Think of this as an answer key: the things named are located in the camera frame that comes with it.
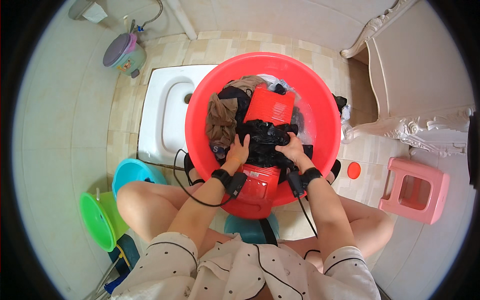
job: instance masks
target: leg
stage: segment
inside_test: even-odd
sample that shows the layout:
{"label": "leg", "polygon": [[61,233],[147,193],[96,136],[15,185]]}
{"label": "leg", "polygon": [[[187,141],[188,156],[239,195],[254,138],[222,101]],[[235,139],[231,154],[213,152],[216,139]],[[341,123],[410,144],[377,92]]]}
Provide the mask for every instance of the leg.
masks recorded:
{"label": "leg", "polygon": [[[384,247],[393,232],[394,224],[390,217],[377,208],[342,196],[339,197],[352,227],[355,242],[363,257],[366,258]],[[319,250],[316,237],[286,241],[284,244],[291,247],[302,257],[310,249]],[[306,259],[317,268],[319,266],[323,267],[320,255],[317,252],[309,252]]]}
{"label": "leg", "polygon": [[[186,189],[191,194],[201,185],[202,183],[197,183]],[[168,230],[187,199],[188,195],[180,187],[133,181],[118,191],[117,206],[125,223],[142,239],[150,242]],[[198,249],[199,257],[213,248],[215,242],[224,243],[230,239],[226,235],[207,229],[205,239]]]}

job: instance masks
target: toilet paper roll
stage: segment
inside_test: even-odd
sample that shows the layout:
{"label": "toilet paper roll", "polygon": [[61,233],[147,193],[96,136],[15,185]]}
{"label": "toilet paper roll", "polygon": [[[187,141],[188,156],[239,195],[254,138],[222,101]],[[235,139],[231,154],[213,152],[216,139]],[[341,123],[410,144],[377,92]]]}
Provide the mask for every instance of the toilet paper roll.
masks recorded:
{"label": "toilet paper roll", "polygon": [[96,2],[93,2],[93,5],[86,10],[82,16],[84,16],[87,20],[97,24],[105,19],[107,14],[100,5],[98,5]]}

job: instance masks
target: white squat toilet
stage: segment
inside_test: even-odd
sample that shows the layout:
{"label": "white squat toilet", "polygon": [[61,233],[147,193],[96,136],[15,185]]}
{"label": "white squat toilet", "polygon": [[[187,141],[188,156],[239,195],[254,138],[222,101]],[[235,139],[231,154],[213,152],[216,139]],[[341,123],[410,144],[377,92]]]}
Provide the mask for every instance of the white squat toilet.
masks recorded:
{"label": "white squat toilet", "polygon": [[[156,69],[147,87],[140,133],[138,158],[141,161],[173,166],[179,149],[186,152],[185,96],[192,94],[200,81],[216,65],[192,65]],[[180,152],[176,166],[183,167]]]}

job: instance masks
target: black sandal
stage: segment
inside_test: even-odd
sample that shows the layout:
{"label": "black sandal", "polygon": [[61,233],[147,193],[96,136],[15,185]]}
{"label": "black sandal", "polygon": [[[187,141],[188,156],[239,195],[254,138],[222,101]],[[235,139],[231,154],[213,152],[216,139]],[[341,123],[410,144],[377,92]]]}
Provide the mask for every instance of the black sandal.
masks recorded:
{"label": "black sandal", "polygon": [[335,179],[338,177],[338,174],[340,173],[340,169],[342,168],[342,164],[340,163],[340,161],[338,159],[335,160],[335,162],[333,163],[333,167],[330,171],[332,171],[333,173],[333,176],[335,177],[333,179],[333,181],[330,183],[330,185],[332,185],[332,183],[335,181]]}
{"label": "black sandal", "polygon": [[192,169],[195,168],[195,166],[193,165],[193,162],[190,159],[190,155],[188,155],[188,153],[183,158],[183,168],[185,169],[185,174],[187,174],[188,184],[190,186],[193,186],[193,185],[195,185],[197,183],[200,183],[200,182],[205,183],[205,180],[203,180],[203,179],[197,179],[194,182],[192,182],[192,180],[190,179],[190,176],[188,174],[190,173],[190,171]]}

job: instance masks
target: hand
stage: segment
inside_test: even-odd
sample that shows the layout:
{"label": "hand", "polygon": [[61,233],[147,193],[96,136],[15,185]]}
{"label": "hand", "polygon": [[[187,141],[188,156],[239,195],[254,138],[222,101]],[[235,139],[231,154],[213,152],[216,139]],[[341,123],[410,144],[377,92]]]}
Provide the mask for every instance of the hand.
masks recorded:
{"label": "hand", "polygon": [[230,145],[230,151],[227,153],[227,161],[235,160],[239,165],[244,164],[248,158],[248,145],[250,144],[250,135],[245,135],[243,146],[240,143],[239,135],[235,135],[235,141]]}
{"label": "hand", "polygon": [[293,133],[288,132],[290,143],[286,146],[275,146],[275,150],[283,153],[288,159],[294,163],[305,155],[300,139]]}
{"label": "hand", "polygon": [[300,168],[301,173],[314,167],[312,161],[303,152],[303,145],[300,139],[293,132],[288,132],[288,135],[290,136],[290,143],[286,146],[275,146],[275,150],[283,153],[288,159],[293,161]]}

